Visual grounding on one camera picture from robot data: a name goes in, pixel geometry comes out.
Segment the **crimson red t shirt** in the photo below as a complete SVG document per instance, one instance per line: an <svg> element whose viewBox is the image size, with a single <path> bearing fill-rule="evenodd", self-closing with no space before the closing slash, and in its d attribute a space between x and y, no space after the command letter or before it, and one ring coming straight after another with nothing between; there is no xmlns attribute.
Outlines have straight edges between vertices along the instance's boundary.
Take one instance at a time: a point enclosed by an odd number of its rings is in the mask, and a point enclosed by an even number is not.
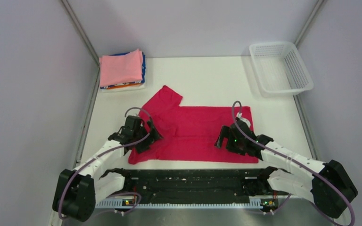
<svg viewBox="0 0 362 226"><path fill-rule="evenodd" d="M229 152L225 145L215 147L222 126L233 123L230 107L181 106L181 101L180 94L163 86L143 105L139 116L145 121L151 116L163 139L142 153L133 149L129 164L149 160L259 162L255 157Z"/></svg>

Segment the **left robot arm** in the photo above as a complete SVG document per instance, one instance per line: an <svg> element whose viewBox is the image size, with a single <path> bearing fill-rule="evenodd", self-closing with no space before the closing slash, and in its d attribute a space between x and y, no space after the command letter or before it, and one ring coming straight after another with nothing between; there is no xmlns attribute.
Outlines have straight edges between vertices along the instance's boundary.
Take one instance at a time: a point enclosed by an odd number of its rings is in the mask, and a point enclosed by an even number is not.
<svg viewBox="0 0 362 226"><path fill-rule="evenodd" d="M64 169L58 177L52 209L60 219L87 221L98 202L114 192L128 194L132 181L122 169L111 166L129 150L144 152L163 136L154 126L151 116L147 120L129 115L125 124L111 134L103 146L86 162L74 169Z"/></svg>

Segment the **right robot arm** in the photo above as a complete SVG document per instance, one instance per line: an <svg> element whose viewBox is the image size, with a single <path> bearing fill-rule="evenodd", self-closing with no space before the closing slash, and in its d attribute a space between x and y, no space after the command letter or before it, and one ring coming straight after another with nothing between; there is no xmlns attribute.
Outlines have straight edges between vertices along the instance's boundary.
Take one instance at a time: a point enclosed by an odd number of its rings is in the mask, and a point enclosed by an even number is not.
<svg viewBox="0 0 362 226"><path fill-rule="evenodd" d="M358 195L341 163L306 158L267 135L255 135L243 120L222 126L215 146L220 148L224 139L227 139L226 149L229 152L255 157L270 164L258 174L252 195L257 192L286 192L311 202L330 218L340 217Z"/></svg>

